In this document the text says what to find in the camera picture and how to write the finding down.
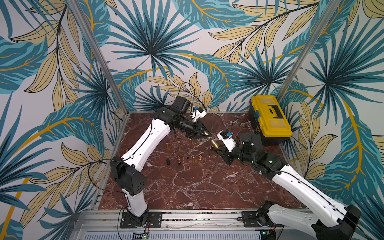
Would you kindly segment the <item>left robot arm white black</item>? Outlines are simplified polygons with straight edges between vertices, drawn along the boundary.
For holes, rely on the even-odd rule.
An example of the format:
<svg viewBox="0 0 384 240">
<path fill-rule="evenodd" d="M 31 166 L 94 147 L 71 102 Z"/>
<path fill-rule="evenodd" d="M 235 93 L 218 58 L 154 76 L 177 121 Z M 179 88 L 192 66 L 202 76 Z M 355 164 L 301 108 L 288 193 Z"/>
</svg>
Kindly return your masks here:
<svg viewBox="0 0 384 240">
<path fill-rule="evenodd" d="M 176 107 L 160 108 L 139 140 L 120 158 L 110 161 L 111 172 L 122 189 L 129 204 L 132 217 L 143 221 L 148 216 L 144 198 L 147 178 L 141 173 L 149 156 L 158 144 L 173 130 L 179 129 L 187 138 L 210 138 L 212 134 L 204 126 L 202 118 L 207 115 L 203 108 L 195 108 L 188 119 Z"/>
</svg>

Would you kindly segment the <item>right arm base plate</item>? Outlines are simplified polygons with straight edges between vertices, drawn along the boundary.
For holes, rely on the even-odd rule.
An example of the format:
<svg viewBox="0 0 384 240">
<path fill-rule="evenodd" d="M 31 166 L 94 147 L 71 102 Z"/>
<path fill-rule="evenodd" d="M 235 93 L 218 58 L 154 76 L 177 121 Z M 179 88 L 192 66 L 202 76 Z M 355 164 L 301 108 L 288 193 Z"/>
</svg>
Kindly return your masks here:
<svg viewBox="0 0 384 240">
<path fill-rule="evenodd" d="M 245 228 L 275 228 L 283 226 L 273 223 L 267 214 L 257 211 L 243 211 L 241 212 L 241 216 L 237 217 L 236 220 L 242 222 Z"/>
</svg>

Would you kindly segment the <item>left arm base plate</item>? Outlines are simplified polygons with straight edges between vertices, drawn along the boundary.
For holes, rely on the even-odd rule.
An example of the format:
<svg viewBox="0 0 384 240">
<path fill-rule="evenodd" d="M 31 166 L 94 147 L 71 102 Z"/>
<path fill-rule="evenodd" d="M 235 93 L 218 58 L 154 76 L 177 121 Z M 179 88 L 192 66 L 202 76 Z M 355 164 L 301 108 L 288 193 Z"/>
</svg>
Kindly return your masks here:
<svg viewBox="0 0 384 240">
<path fill-rule="evenodd" d="M 119 227 L 122 229 L 144 228 L 159 229 L 162 225 L 162 212 L 148 212 L 141 217 L 133 215 L 131 212 L 124 212 L 120 217 Z"/>
</svg>

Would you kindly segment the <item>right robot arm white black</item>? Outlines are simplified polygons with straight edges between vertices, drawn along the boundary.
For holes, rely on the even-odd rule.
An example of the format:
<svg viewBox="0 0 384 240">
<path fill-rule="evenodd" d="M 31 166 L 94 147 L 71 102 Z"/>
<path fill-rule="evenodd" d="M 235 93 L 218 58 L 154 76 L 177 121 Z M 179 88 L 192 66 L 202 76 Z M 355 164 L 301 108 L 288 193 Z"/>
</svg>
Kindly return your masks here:
<svg viewBox="0 0 384 240">
<path fill-rule="evenodd" d="M 328 197 L 284 159 L 265 152 L 259 135 L 245 133 L 237 142 L 233 134 L 225 130 L 217 137 L 223 145 L 214 145 L 213 149 L 227 165 L 234 161 L 249 164 L 255 172 L 283 187 L 311 211 L 308 214 L 267 201 L 253 216 L 243 216 L 243 221 L 264 228 L 288 226 L 318 240 L 352 239 L 361 217 L 357 207 L 346 206 Z"/>
</svg>

